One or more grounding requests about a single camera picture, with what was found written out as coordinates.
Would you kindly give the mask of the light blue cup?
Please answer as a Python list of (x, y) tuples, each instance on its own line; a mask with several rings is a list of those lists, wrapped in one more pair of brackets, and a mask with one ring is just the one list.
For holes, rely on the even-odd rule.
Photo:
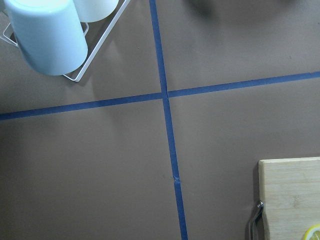
[(87, 58), (88, 45), (72, 0), (6, 0), (20, 52), (35, 71), (65, 75)]

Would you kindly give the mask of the white cup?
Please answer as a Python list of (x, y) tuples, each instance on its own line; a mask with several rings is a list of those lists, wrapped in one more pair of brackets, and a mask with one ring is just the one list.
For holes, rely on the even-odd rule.
[(74, 0), (74, 5), (83, 23), (100, 21), (116, 9), (119, 0)]

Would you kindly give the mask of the bamboo cutting board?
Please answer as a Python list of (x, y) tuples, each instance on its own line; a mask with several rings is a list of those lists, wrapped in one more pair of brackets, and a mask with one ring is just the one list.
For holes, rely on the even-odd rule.
[(320, 224), (320, 158), (263, 159), (258, 162), (259, 201), (249, 222), (249, 238), (257, 240), (263, 222), (266, 240), (303, 240)]

